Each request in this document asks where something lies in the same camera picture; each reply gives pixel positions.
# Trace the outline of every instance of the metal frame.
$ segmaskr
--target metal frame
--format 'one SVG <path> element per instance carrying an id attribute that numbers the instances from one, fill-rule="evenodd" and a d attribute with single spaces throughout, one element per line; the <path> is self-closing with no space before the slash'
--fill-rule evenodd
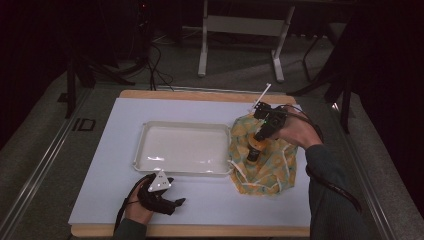
<path id="1" fill-rule="evenodd" d="M 56 156 L 59 153 L 63 143 L 65 142 L 68 133 L 71 131 L 72 125 L 76 121 L 76 115 L 78 111 L 83 106 L 91 91 L 92 89 L 87 88 L 81 90 L 81 96 L 79 97 L 75 111 L 72 111 L 73 113 L 70 115 L 70 117 L 64 120 L 61 128 L 51 142 L 49 148 L 46 150 L 43 158 L 40 160 L 37 167 L 22 187 L 18 197 L 13 203 L 13 206 L 7 213 L 7 216 L 3 219 L 0 226 L 0 239 L 6 240 L 12 237 L 26 209 L 37 193 L 38 188 L 41 186 L 44 177 L 47 175 L 50 166 L 56 159 Z"/>
<path id="2" fill-rule="evenodd" d="M 215 16 L 208 15 L 208 0 L 203 0 L 202 49 L 200 51 L 198 76 L 206 76 L 208 31 L 213 31 L 278 37 L 278 45 L 271 51 L 271 57 L 273 60 L 276 81 L 283 82 L 284 75 L 281 67 L 280 54 L 287 37 L 294 9 L 294 6 L 290 7 L 284 21 Z"/>
<path id="3" fill-rule="evenodd" d="M 365 166 L 358 153 L 358 149 L 356 148 L 350 135 L 346 134 L 342 126 L 338 124 L 338 119 L 341 113 L 338 110 L 337 104 L 334 104 L 333 106 L 328 104 L 328 106 L 331 111 L 331 120 L 334 122 L 334 126 L 337 126 L 337 131 L 339 132 L 340 136 L 343 136 L 343 145 L 346 147 L 349 155 L 352 157 L 352 162 L 356 171 L 355 176 L 357 177 L 360 188 L 364 194 L 365 200 L 367 201 L 368 207 L 374 218 L 374 221 L 376 222 L 376 226 L 381 234 L 382 239 L 397 239 L 393 228 L 389 223 L 389 219 L 386 217 L 386 214 L 384 213 L 384 210 L 378 201 L 378 197 L 375 194 L 374 187 L 371 183 L 367 171 L 365 170 Z"/>

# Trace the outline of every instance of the sleeve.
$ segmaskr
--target sleeve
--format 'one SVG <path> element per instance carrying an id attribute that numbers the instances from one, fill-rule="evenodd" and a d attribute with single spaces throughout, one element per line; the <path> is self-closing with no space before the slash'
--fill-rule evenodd
<path id="1" fill-rule="evenodd" d="M 344 172 L 324 145 L 306 150 L 309 169 L 321 178 L 346 189 Z M 342 195 L 311 179 L 311 239 L 370 239 L 368 229 L 354 205 Z"/>
<path id="2" fill-rule="evenodd" d="M 113 234 L 113 240 L 144 240 L 147 226 L 133 220 L 124 218 Z"/>

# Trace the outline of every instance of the gray carpet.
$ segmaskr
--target gray carpet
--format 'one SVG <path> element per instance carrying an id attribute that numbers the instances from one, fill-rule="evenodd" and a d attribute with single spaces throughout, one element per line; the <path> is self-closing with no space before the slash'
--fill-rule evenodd
<path id="1" fill-rule="evenodd" d="M 156 45 L 161 50 L 158 70 L 163 72 L 161 75 L 163 80 L 159 75 L 155 75 L 158 86 L 161 85 L 161 89 L 167 90 L 171 87 L 174 90 L 190 87 L 261 92 L 265 89 L 266 83 L 271 83 L 271 92 L 284 93 L 308 84 L 300 60 L 311 41 L 297 37 L 291 37 L 286 41 L 281 58 L 286 81 L 277 84 L 269 51 L 274 46 L 275 39 L 264 38 L 259 41 L 250 37 L 237 36 L 234 42 L 234 37 L 227 35 L 217 34 L 211 37 L 214 39 L 209 45 L 205 78 L 197 77 L 200 55 L 198 36 L 192 35 L 184 39 L 181 44 L 172 44 L 166 38 L 158 40 Z M 316 74 L 325 63 L 331 49 L 331 44 L 322 39 L 308 56 L 308 66 L 312 75 Z M 154 63 L 159 53 L 155 49 L 151 51 L 151 59 Z M 134 89 L 148 89 L 149 77 L 149 72 L 144 69 L 137 74 L 127 76 L 127 79 L 137 83 L 132 87 Z M 351 183 L 350 190 L 358 196 L 366 209 L 364 218 L 370 226 L 373 239 L 419 239 L 420 236 L 424 236 L 423 219 L 412 204 L 359 98 L 356 95 L 353 96 L 349 118 L 351 134 L 346 136 L 340 132 L 337 120 L 331 120 L 328 117 L 337 113 L 323 103 L 322 95 L 326 87 L 323 86 L 305 97 L 298 98 L 298 102 L 305 106 L 305 110 L 321 126 L 326 144 L 345 168 Z M 27 120 L 0 152 L 2 221 L 63 124 L 69 123 L 73 126 L 72 121 L 85 118 L 95 119 L 96 127 L 93 131 L 68 131 L 60 151 L 57 152 L 54 162 L 11 239 L 66 239 L 70 235 L 70 226 L 67 221 L 73 204 L 101 138 L 113 102 L 123 89 L 128 87 L 116 85 L 104 78 L 99 79 L 81 109 L 69 121 L 64 121 L 66 105 L 56 101 L 60 93 L 66 91 L 66 74 L 55 80 L 47 89 Z M 84 90 L 78 88 L 78 93 L 82 98 Z M 386 233 L 387 229 L 390 230 L 386 236 L 381 235 L 378 224 L 380 220 L 376 220 L 373 211 L 367 208 L 368 204 L 372 205 L 373 202 L 369 202 L 364 197 L 361 181 L 356 178 L 357 166 L 350 157 L 352 149 L 356 150 L 356 157 L 363 163 L 368 174 L 367 180 L 370 181 L 374 190 L 372 194 L 378 197 L 376 208 L 381 207 L 383 217 L 388 219 L 389 226 L 382 230 Z"/>

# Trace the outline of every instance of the white table surface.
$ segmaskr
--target white table surface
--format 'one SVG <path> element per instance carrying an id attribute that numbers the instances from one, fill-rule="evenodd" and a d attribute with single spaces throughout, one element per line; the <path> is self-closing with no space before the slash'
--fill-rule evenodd
<path id="1" fill-rule="evenodd" d="M 176 121 L 232 126 L 252 103 L 118 98 L 75 203 L 69 224 L 113 224 L 124 198 L 144 176 L 134 161 L 143 123 Z M 308 227 L 309 177 L 305 152 L 297 153 L 294 188 L 274 197 L 239 194 L 229 176 L 168 176 L 165 199 L 186 198 L 172 216 L 154 214 L 150 224 Z"/>

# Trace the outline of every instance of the metal rail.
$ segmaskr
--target metal rail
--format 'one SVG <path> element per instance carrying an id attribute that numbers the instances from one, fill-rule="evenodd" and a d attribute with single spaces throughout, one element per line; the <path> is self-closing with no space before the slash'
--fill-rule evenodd
<path id="1" fill-rule="evenodd" d="M 395 240 L 395 233 L 393 232 L 393 229 L 390 226 L 390 223 L 383 211 L 383 208 L 380 205 L 380 202 L 378 201 L 378 197 L 375 194 L 374 187 L 372 186 L 368 174 L 365 170 L 363 161 L 358 154 L 358 150 L 356 149 L 353 140 L 345 134 L 344 130 L 340 125 L 340 112 L 338 110 L 333 109 L 331 106 L 329 106 L 329 108 L 331 115 L 333 116 L 331 117 L 331 119 L 332 121 L 334 121 L 334 125 L 337 126 L 337 130 L 343 136 L 342 139 L 344 141 L 344 146 L 346 146 L 350 156 L 352 156 L 353 165 L 357 173 L 356 178 L 365 196 L 365 200 L 367 201 L 368 207 L 381 234 L 381 237 L 382 239 Z"/>
<path id="2" fill-rule="evenodd" d="M 14 201 L 14 204 L 9 210 L 7 216 L 3 219 L 3 222 L 0 226 L 1 240 L 7 240 L 12 237 L 15 229 L 19 224 L 19 221 L 22 219 L 26 209 L 28 208 L 35 194 L 37 193 L 37 190 L 43 182 L 44 177 L 48 173 L 63 143 L 65 142 L 66 137 L 68 136 L 68 133 L 71 130 L 71 126 L 76 120 L 76 115 L 78 111 L 83 106 L 91 91 L 92 89 L 81 89 L 81 94 L 78 98 L 77 107 L 74 113 L 70 116 L 69 119 L 65 119 L 55 138 L 51 142 L 50 146 L 46 150 L 40 162 L 38 163 L 37 167 L 22 187 L 20 193 L 18 194 L 18 197 Z"/>

